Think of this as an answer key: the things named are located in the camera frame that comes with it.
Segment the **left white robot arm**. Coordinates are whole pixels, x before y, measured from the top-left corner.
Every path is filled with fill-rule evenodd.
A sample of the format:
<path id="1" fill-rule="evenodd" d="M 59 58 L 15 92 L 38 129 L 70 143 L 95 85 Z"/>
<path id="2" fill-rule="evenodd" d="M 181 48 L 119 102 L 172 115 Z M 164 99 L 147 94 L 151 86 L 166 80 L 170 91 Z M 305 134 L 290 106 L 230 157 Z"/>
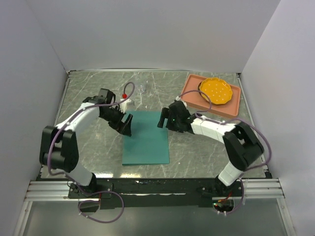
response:
<path id="1" fill-rule="evenodd" d="M 126 114 L 127 104 L 131 100 L 127 94 L 117 102 L 115 94 L 102 88 L 98 95 L 87 97 L 79 109 L 56 126 L 46 126 L 42 131 L 39 162 L 47 166 L 48 171 L 57 170 L 79 186 L 80 192 L 87 198 L 97 193 L 96 176 L 79 163 L 77 137 L 91 123 L 101 118 L 109 127 L 124 136 L 131 136 L 133 116 Z"/>

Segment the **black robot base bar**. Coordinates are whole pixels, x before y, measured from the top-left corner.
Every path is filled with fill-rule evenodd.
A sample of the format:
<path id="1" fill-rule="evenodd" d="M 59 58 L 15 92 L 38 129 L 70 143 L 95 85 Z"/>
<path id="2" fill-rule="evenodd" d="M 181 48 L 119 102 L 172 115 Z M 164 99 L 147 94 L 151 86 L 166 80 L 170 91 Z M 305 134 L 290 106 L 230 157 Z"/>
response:
<path id="1" fill-rule="evenodd" d="M 217 178 L 98 178 L 96 189 L 82 193 L 70 185 L 68 198 L 95 200 L 100 209 L 117 207 L 212 207 L 213 199 L 242 195 L 239 181 L 226 187 Z"/>

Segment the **teal file folder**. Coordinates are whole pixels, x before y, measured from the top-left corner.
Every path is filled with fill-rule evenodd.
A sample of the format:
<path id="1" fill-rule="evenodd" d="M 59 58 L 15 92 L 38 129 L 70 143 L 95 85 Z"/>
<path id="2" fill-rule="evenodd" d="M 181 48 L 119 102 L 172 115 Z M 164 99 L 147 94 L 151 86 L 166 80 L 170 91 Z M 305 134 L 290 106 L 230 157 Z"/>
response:
<path id="1" fill-rule="evenodd" d="M 168 130 L 158 128 L 160 112 L 132 111 L 132 136 L 124 136 L 122 165 L 169 164 Z"/>

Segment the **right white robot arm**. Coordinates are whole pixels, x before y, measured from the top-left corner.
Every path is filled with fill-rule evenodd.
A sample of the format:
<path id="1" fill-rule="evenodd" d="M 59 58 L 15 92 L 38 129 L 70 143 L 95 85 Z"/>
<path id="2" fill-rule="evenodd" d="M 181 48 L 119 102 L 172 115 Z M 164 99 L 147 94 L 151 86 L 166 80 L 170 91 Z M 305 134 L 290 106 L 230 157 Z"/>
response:
<path id="1" fill-rule="evenodd" d="M 224 144 L 229 161 L 207 188 L 219 196 L 228 195 L 237 179 L 264 153 L 263 145 L 245 122 L 224 123 L 200 114 L 192 115 L 181 100 L 162 108 L 157 127 L 202 135 Z"/>

